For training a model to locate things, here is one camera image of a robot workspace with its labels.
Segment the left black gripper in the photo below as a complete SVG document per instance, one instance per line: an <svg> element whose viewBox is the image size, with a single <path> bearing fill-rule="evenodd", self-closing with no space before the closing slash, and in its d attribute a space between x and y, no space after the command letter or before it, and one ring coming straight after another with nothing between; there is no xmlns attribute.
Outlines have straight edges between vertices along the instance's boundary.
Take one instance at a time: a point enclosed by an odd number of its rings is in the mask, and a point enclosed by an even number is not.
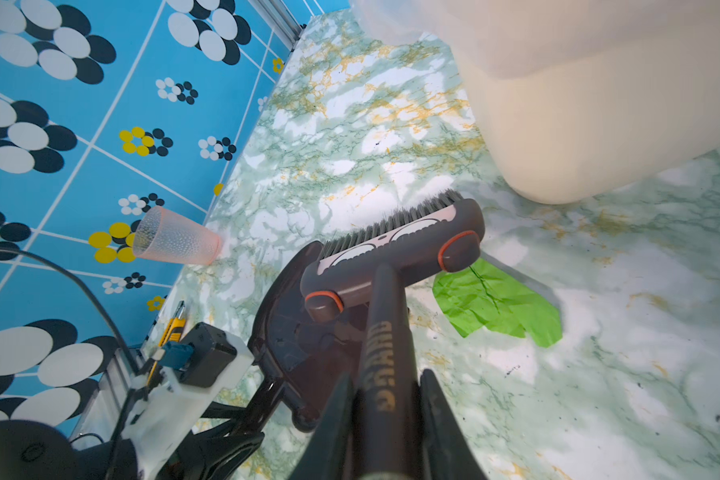
<svg viewBox="0 0 720 480"><path fill-rule="evenodd" d="M202 417L221 424L188 433L158 472L159 479L227 479L262 444L269 418L281 401L284 382L265 379L247 406L211 402Z"/></svg>

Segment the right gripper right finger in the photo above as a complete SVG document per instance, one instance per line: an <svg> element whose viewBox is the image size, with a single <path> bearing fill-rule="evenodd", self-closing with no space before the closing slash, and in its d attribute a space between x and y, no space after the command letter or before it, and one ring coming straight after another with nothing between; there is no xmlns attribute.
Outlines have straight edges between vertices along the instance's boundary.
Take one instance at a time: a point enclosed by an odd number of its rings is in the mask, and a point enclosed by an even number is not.
<svg viewBox="0 0 720 480"><path fill-rule="evenodd" d="M435 373L425 369L419 382L424 478L487 480L458 426Z"/></svg>

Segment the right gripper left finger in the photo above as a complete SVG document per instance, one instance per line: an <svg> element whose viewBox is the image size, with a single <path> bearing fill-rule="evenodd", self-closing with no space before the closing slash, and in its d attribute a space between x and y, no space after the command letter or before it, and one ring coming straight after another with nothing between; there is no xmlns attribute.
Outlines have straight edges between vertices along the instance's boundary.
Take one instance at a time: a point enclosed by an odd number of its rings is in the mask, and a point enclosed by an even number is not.
<svg viewBox="0 0 720 480"><path fill-rule="evenodd" d="M340 480L352 432L354 385L342 374L290 480Z"/></svg>

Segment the black pink hand brush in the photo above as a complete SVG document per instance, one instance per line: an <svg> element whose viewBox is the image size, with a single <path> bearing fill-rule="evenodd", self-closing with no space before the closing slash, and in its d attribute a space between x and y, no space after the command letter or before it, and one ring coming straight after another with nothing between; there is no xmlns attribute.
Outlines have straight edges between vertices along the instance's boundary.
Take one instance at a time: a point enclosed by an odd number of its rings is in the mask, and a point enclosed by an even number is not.
<svg viewBox="0 0 720 480"><path fill-rule="evenodd" d="M424 370L416 365L406 290L470 267L484 234L478 203L449 189L328 242L305 269L300 288L315 321L368 307L342 479L425 479Z"/></svg>

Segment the black dustpan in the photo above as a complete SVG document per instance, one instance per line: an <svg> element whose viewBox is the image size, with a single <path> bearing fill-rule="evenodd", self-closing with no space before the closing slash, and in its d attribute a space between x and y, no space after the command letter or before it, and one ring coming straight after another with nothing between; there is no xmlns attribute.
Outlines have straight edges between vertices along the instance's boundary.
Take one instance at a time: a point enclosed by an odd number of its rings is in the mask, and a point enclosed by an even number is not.
<svg viewBox="0 0 720 480"><path fill-rule="evenodd" d="M294 256L256 314L248 348L264 381L246 407L241 428L246 433L262 430L280 403L290 409L298 430L313 431L340 377L357 376L368 307L352 307L318 323L300 292L302 274L321 248L313 241Z"/></svg>

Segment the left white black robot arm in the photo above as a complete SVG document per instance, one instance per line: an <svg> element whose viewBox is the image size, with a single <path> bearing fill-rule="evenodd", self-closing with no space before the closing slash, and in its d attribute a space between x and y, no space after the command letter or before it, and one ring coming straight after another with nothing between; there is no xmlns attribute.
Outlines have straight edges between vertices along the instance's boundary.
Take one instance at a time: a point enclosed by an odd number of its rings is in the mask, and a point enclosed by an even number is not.
<svg viewBox="0 0 720 480"><path fill-rule="evenodd" d="M76 450L47 424L0 421L0 479L227 479L258 450L267 419L215 400L254 363L241 338L197 324L173 369L162 356L138 364L112 332L132 377L110 440Z"/></svg>

